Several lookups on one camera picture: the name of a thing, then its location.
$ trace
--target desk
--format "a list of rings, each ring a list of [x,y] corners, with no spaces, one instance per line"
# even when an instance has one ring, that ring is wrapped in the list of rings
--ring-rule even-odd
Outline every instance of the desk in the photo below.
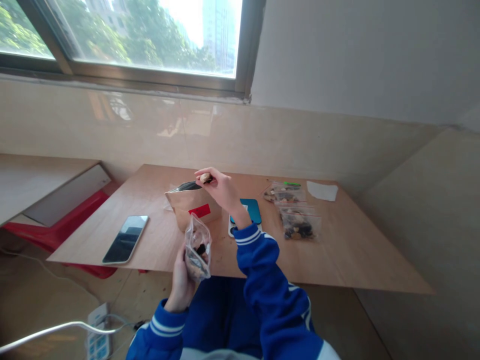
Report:
[[[0,154],[0,226],[98,163]]]
[[[302,184],[306,180],[230,173],[240,196],[257,199],[263,231],[278,241],[278,266],[289,281],[431,294],[432,288],[413,266],[375,227],[347,193],[339,187],[336,201],[312,197],[322,218],[319,242],[285,240],[275,205],[262,198],[268,179]],[[130,215],[148,215],[150,220],[129,263],[121,268],[171,272],[184,234],[177,228],[175,215],[164,210],[164,193],[195,179],[194,170],[143,165],[90,218],[88,218],[49,258],[50,261],[101,265],[118,230]],[[335,181],[317,181],[336,184]],[[211,273],[243,277],[237,266],[237,245],[228,236],[228,214],[207,225],[212,235]]]

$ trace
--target red plastic stool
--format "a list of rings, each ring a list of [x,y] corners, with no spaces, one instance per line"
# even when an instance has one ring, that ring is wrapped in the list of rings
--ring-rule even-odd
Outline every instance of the red plastic stool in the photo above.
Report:
[[[109,198],[103,191],[97,191],[87,200],[70,211],[52,227],[9,222],[3,227],[19,238],[53,253],[59,246]],[[106,279],[117,271],[116,267],[64,264],[82,269],[100,279]]]

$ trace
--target kraft paper bag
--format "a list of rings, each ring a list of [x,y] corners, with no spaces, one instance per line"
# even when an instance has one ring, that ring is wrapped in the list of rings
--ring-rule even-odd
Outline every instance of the kraft paper bag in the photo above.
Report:
[[[189,226],[192,213],[204,223],[222,216],[220,205],[195,181],[184,182],[176,189],[166,192],[165,196],[175,213],[178,228],[182,232]]]

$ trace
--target cuff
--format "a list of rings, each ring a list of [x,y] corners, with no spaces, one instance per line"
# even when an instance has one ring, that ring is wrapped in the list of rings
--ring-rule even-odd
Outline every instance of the cuff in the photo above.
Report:
[[[188,309],[182,313],[168,312],[164,309],[167,300],[160,301],[145,335],[158,347],[171,350],[182,343],[182,331],[187,319]]]
[[[257,241],[261,235],[262,233],[256,223],[252,223],[250,226],[242,230],[233,231],[233,236],[235,237],[238,246],[252,244]]]

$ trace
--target hand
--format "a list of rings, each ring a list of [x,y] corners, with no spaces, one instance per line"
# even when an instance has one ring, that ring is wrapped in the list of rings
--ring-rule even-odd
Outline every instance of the hand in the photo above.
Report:
[[[169,313],[183,313],[192,302],[195,282],[189,278],[185,265],[185,243],[180,247],[173,266],[170,297],[163,307]]]
[[[205,173],[210,173],[213,176],[213,181],[205,184],[201,183],[200,175]],[[240,202],[239,191],[230,176],[221,173],[214,167],[198,170],[195,175],[196,184],[204,188],[218,205],[233,217],[239,230],[252,224],[250,215]]]

